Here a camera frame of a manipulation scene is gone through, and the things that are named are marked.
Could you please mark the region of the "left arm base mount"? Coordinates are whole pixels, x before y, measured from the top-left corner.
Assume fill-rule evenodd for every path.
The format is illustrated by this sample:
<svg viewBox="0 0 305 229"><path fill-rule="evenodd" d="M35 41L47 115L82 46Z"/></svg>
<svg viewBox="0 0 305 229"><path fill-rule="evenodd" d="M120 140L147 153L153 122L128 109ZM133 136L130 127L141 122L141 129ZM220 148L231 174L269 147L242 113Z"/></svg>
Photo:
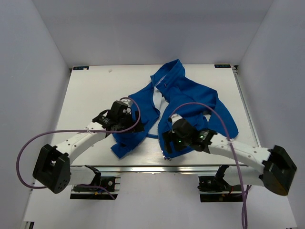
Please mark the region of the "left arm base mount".
<svg viewBox="0 0 305 229"><path fill-rule="evenodd" d="M95 185L72 186L70 199L115 200L118 196L121 177L101 176Z"/></svg>

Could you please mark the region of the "right corner label sticker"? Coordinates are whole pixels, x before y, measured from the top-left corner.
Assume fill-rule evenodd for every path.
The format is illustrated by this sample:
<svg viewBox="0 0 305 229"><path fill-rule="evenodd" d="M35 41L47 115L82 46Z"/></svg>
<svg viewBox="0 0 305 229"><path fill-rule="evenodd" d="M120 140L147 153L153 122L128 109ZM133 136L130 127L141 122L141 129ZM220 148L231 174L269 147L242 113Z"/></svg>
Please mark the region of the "right corner label sticker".
<svg viewBox="0 0 305 229"><path fill-rule="evenodd" d="M215 64L215 68L231 68L230 64Z"/></svg>

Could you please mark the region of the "corner label sticker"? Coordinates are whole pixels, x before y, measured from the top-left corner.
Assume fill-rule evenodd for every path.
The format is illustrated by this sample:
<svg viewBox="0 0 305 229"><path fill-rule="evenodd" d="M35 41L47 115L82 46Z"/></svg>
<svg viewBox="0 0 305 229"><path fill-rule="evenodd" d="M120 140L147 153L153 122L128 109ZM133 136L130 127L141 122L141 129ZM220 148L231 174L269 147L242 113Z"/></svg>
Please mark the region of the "corner label sticker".
<svg viewBox="0 0 305 229"><path fill-rule="evenodd" d="M231 68L230 64L215 64L215 68Z"/></svg>
<svg viewBox="0 0 305 229"><path fill-rule="evenodd" d="M73 71L86 71L89 69L89 66L74 66Z"/></svg>

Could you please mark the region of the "left corner label sticker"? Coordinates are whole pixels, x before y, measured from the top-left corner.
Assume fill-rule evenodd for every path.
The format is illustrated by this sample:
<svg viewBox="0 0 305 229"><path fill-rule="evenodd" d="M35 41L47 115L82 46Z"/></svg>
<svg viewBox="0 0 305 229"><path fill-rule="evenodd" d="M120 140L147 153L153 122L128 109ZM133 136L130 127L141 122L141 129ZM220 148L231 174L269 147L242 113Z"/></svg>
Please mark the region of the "left corner label sticker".
<svg viewBox="0 0 305 229"><path fill-rule="evenodd" d="M89 66L74 66L73 71L86 71L89 69Z"/></svg>

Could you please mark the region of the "aluminium right side rail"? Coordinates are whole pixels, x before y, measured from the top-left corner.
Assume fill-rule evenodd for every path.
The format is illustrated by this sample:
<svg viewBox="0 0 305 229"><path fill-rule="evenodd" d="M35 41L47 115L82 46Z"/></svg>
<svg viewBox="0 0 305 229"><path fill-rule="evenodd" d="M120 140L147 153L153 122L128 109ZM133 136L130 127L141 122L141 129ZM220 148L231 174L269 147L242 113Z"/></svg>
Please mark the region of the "aluminium right side rail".
<svg viewBox="0 0 305 229"><path fill-rule="evenodd" d="M232 66L232 71L233 71L233 74L234 74L234 78L235 78L235 81L236 81L236 84L237 84L237 87L238 87L238 90L239 90L239 94L240 94L240 97L241 97L241 100L242 100L242 103L243 103L243 106L244 106L244 110L245 110L246 117L247 117L250 129L251 129L251 133L252 133L252 136L253 136L254 141L255 141L255 145L256 146L261 146L261 142L260 142L259 136L257 134L252 115L250 113L249 105L248 105L248 102L246 100L245 92L244 92L243 85L242 85L242 82L241 82L241 78L240 78L240 75L239 75L239 72L238 72L238 67L239 67L238 65L233 65Z"/></svg>

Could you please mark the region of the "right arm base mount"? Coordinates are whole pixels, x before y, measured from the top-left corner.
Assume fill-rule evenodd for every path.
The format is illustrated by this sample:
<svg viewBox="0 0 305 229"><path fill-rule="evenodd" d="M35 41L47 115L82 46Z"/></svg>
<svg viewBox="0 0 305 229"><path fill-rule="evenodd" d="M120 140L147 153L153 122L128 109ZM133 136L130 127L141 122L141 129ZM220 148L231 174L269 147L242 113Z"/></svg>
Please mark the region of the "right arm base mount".
<svg viewBox="0 0 305 229"><path fill-rule="evenodd" d="M217 180L214 176L199 176L197 189L201 203L242 202L240 185L231 186L223 179Z"/></svg>

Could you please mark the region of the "aluminium rail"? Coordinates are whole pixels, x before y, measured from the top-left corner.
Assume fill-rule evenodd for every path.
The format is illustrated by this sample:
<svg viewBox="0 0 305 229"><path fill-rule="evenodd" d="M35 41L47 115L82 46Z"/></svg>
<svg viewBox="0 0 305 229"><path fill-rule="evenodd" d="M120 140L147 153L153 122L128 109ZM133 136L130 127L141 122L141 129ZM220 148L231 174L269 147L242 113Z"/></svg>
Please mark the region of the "aluminium rail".
<svg viewBox="0 0 305 229"><path fill-rule="evenodd" d="M234 74L234 78L235 78L235 81L236 81L236 84L237 84L237 87L238 87L238 90L239 90L239 94L240 94L240 97L241 97L241 100L242 100L242 103L243 103L243 106L244 106L244 110L245 110L246 117L247 117L250 129L251 129L251 133L252 133L252 136L253 136L254 141L255 141L255 145L256 146L261 146L261 142L260 142L259 136L257 134L252 115L250 113L249 105L248 105L248 102L246 100L245 92L244 92L243 85L242 85L242 82L241 82L241 78L240 78L240 75L239 75L239 72L238 72L238 67L239 67L238 65L233 65L232 66L232 71L233 71L233 74Z"/></svg>
<svg viewBox="0 0 305 229"><path fill-rule="evenodd" d="M218 166L92 166L101 172L108 173L184 173L199 174L216 172Z"/></svg>

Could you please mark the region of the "blue zip jacket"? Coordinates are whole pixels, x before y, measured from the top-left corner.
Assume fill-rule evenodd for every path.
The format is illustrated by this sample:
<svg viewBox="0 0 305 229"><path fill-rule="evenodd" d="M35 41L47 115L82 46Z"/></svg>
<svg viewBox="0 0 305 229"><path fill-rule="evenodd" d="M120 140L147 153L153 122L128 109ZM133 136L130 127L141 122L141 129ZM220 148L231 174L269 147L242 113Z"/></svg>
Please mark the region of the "blue zip jacket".
<svg viewBox="0 0 305 229"><path fill-rule="evenodd" d="M129 96L136 104L133 109L141 111L144 131L138 133L113 134L116 141L112 152L123 158L134 150L153 129L159 138L160 148L166 158L174 158L192 151L186 147L168 153L162 134L171 129L168 118L173 112L181 115L198 130L208 128L224 136L236 138L237 125L228 109L221 102L216 90L196 83L185 76L180 60L164 64L147 86Z"/></svg>

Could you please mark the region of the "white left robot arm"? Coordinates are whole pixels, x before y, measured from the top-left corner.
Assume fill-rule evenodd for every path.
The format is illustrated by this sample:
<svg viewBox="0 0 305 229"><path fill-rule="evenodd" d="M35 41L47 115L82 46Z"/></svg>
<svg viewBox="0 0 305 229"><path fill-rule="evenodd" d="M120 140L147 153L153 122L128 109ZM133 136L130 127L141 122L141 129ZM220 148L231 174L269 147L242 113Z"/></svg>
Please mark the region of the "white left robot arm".
<svg viewBox="0 0 305 229"><path fill-rule="evenodd" d="M86 150L111 134L137 133L144 130L139 107L128 97L117 100L109 110L99 113L85 129L75 130L71 138L51 146L46 144L40 150L33 177L54 194L67 186L79 186L89 190L100 189L101 172L93 166L72 166Z"/></svg>

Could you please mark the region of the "aluminium front rail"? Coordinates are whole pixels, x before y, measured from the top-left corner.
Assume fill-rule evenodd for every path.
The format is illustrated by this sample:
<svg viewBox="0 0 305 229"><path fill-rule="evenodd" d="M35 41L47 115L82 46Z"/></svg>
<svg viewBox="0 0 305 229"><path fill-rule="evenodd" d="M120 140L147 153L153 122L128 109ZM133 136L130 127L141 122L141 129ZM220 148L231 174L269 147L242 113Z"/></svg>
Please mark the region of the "aluminium front rail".
<svg viewBox="0 0 305 229"><path fill-rule="evenodd" d="M101 172L108 173L184 173L199 174L216 172L218 166L92 166Z"/></svg>

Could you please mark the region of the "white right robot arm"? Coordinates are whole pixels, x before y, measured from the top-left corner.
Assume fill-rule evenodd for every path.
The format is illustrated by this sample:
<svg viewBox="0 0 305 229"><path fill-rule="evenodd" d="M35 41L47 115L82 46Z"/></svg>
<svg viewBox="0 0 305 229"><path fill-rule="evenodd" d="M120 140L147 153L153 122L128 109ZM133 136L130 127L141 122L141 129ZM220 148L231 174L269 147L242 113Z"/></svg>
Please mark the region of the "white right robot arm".
<svg viewBox="0 0 305 229"><path fill-rule="evenodd" d="M281 146L275 145L270 149L228 141L214 130L197 130L181 117L163 133L163 140L165 150L170 154L190 147L198 152L237 159L243 164L240 168L221 165L213 177L199 183L201 192L225 192L244 184L262 186L277 195L286 196L297 171L295 163Z"/></svg>

